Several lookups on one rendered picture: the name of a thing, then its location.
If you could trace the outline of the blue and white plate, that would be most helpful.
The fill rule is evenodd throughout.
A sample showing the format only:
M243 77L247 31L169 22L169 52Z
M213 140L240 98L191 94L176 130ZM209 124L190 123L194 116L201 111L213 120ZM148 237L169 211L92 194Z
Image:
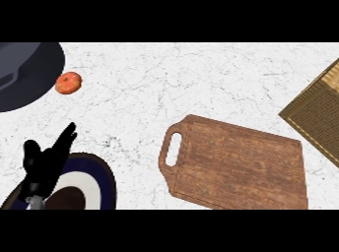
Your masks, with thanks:
M47 210L114 210L117 182L108 163L87 153L73 153L50 196L43 200Z

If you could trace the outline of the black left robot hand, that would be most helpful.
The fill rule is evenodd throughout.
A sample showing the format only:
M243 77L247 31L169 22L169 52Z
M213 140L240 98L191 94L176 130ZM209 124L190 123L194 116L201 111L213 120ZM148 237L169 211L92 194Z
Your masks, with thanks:
M19 199L22 201L27 201L27 199L34 196L40 196L46 199L52 194L76 138L76 123L71 122L53 146L45 151L36 140L28 140L25 142L24 169L27 176L19 194Z

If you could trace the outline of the brown wooden cutting board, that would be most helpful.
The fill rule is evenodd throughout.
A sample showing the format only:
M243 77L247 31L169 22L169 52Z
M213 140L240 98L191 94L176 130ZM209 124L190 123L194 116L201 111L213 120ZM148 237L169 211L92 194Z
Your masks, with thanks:
M308 208L295 139L190 115L167 129L159 167L172 196L204 207Z

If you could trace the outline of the brown wicker basket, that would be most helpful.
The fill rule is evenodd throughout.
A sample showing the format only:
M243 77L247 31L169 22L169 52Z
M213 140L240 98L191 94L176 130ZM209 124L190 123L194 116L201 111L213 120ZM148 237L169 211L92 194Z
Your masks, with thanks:
M280 116L339 168L339 58Z

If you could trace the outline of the red tomato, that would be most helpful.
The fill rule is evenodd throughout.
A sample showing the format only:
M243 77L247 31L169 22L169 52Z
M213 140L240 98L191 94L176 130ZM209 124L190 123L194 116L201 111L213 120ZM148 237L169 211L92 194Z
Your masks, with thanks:
M62 74L55 82L55 89L64 95L71 95L82 88L82 76L76 72Z

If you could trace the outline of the dark grey frying pan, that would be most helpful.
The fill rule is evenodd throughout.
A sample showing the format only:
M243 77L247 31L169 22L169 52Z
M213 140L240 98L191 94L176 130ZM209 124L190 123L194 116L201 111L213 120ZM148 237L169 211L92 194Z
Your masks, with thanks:
M0 42L0 112L22 108L47 93L64 65L58 42Z

